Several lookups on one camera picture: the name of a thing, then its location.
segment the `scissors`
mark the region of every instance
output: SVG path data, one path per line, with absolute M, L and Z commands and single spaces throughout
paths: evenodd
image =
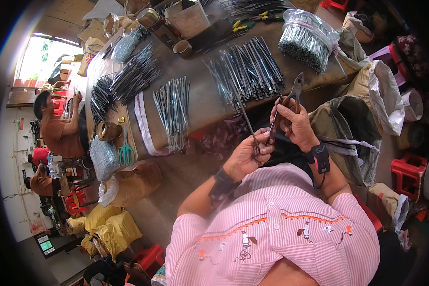
M 294 80 L 294 85 L 292 86 L 291 92 L 286 96 L 286 98 L 280 97 L 279 104 L 286 106 L 292 96 L 296 96 L 296 111 L 295 113 L 300 113 L 300 94 L 302 93 L 303 88 L 303 72 L 300 72 L 299 75 Z M 272 125 L 270 126 L 270 131 L 276 131 L 278 125 L 280 125 L 280 121 L 283 117 L 280 115 L 278 111 L 275 113 L 275 117 L 273 119 Z
M 126 162 L 128 166 L 131 166 L 135 164 L 135 153 L 127 143 L 127 125 L 124 125 L 123 140 L 124 145 L 119 150 L 119 162 L 123 167 L 126 166 Z

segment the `pink striped shirt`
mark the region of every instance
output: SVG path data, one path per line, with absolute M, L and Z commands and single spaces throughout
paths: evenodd
M 195 214 L 176 219 L 166 249 L 168 286 L 258 285 L 282 257 L 321 286 L 372 280 L 378 237 L 353 195 L 329 206 L 289 163 L 257 169 L 235 195 L 211 222 Z

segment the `green scissors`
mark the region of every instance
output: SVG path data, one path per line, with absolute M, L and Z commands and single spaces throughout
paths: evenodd
M 126 166 L 126 161 L 127 165 L 131 166 L 135 164 L 135 153 L 130 147 L 130 145 L 127 143 L 127 125 L 124 125 L 123 139 L 124 145 L 120 148 L 119 151 L 119 162 L 123 167 Z

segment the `brown shirt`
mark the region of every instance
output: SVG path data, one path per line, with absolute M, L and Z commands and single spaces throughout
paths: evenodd
M 52 178 L 37 178 L 30 179 L 30 188 L 40 196 L 52 196 Z
M 62 135 L 66 123 L 60 121 L 60 116 L 41 123 L 41 136 L 49 150 L 62 157 L 83 156 L 85 151 L 81 145 L 80 134 Z

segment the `workbench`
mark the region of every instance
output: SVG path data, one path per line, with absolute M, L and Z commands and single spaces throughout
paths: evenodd
M 210 17 L 211 23 L 228 16 L 216 1 L 209 4 L 204 9 L 207 15 L 213 15 Z M 193 51 L 193 54 L 189 60 L 181 59 L 152 34 L 148 35 L 146 40 L 138 44 L 134 53 L 137 53 L 140 48 L 144 47 L 149 42 L 153 43 L 154 53 L 158 62 L 157 65 L 162 72 L 162 76 L 151 83 L 150 86 L 148 86 L 143 91 L 144 107 L 149 126 L 149 133 L 155 148 L 157 150 L 165 148 L 167 145 L 167 137 L 164 127 L 160 122 L 159 114 L 155 107 L 152 93 L 157 91 L 160 86 L 165 85 L 172 78 L 176 79 L 186 76 L 187 79 L 191 81 L 189 93 L 189 134 L 200 129 L 204 129 L 217 121 L 230 118 L 234 115 L 231 107 L 220 101 L 220 96 L 217 93 L 211 74 L 208 68 L 202 62 L 202 60 L 207 61 L 210 58 L 214 58 L 220 49 L 227 49 L 228 44 L 242 44 L 254 36 L 259 38 L 262 36 L 267 43 L 274 60 L 283 73 L 286 89 L 292 88 L 294 79 L 300 72 L 304 72 L 305 75 L 305 85 L 303 87 L 304 92 L 347 78 L 342 66 L 333 54 L 329 57 L 326 72 L 322 75 L 317 75 L 311 68 L 305 66 L 297 60 L 293 60 L 291 56 L 282 53 L 278 49 L 278 42 L 282 34 L 282 26 L 282 22 L 272 22 L 269 24 L 257 22 L 255 26 L 247 31 L 246 35 L 233 39 L 232 41 L 225 43 L 224 45 L 208 52 L 207 54 L 195 54 L 195 51 Z M 101 59 L 103 51 L 111 42 L 115 41 L 120 33 L 122 33 L 122 31 L 119 31 L 108 41 L 108 43 L 106 43 L 103 49 L 101 49 L 100 52 L 93 58 L 88 67 L 88 80 L 86 88 L 86 119 L 89 138 L 92 135 L 94 126 L 92 112 L 89 105 L 91 96 L 90 90 L 92 84 L 98 79 L 98 77 L 111 74 L 113 72 L 118 72 L 122 68 L 122 65 L 112 63 L 110 61 L 110 57 L 107 57 L 105 60 Z M 263 100 L 258 101 L 251 99 L 247 102 L 246 110 L 251 110 L 271 100 L 275 99 L 264 98 Z M 138 128 L 137 120 L 135 119 L 133 111 L 134 104 L 135 103 L 133 102 L 127 106 L 127 119 L 130 122 L 129 127 L 132 134 L 130 137 L 133 137 L 134 145 L 136 147 L 136 157 L 139 160 L 145 158 L 147 153 L 141 140 L 141 134 Z M 113 114 L 111 116 L 108 115 L 108 117 L 111 117 L 112 122 L 114 122 L 114 120 L 117 121 L 119 115 Z M 117 146 L 122 145 L 122 140 L 120 141 L 120 143 L 116 143 Z

